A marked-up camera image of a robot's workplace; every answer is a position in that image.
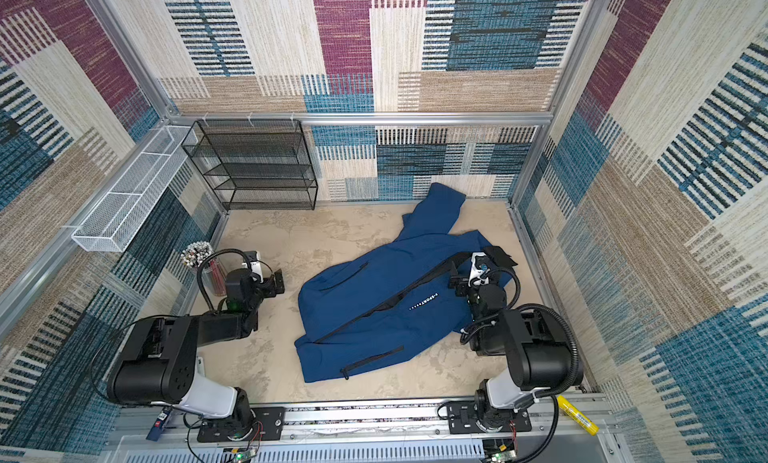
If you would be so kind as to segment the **blue zip jacket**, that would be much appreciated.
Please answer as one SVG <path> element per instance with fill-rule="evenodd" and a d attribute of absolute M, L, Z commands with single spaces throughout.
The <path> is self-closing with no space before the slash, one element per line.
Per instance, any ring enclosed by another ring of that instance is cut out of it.
<path fill-rule="evenodd" d="M 331 266 L 300 289 L 305 333 L 295 342 L 303 379 L 348 379 L 408 361 L 472 321 L 449 287 L 451 268 L 495 246 L 479 231 L 454 234 L 465 195 L 434 183 L 392 242 Z"/>

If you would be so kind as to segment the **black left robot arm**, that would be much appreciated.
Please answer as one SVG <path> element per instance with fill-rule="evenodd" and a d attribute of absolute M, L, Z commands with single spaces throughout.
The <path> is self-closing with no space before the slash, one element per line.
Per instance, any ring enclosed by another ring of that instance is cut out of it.
<path fill-rule="evenodd" d="M 200 347 L 249 337 L 258 328 L 262 303 L 285 291 L 282 270 L 272 268 L 258 252 L 231 252 L 242 262 L 224 275 L 224 297 L 219 302 L 208 294 L 204 274 L 227 252 L 194 254 L 206 312 L 146 316 L 118 331 L 125 343 L 106 384 L 108 401 L 196 415 L 201 442 L 252 442 L 269 434 L 271 418 L 251 407 L 244 389 L 217 383 L 197 368 Z"/>

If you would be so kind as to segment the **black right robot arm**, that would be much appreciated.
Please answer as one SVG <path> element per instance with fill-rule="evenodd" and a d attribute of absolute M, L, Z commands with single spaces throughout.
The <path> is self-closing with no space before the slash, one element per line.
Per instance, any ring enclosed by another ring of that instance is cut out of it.
<path fill-rule="evenodd" d="M 518 303 L 515 266 L 504 250 L 487 246 L 472 254 L 465 274 L 451 268 L 449 287 L 467 300 L 472 316 L 460 330 L 460 343 L 479 356 L 506 360 L 506 369 L 482 381 L 475 393 L 472 418 L 485 432 L 511 430 L 539 399 L 557 397 L 584 376 L 565 318 L 539 303 Z"/>

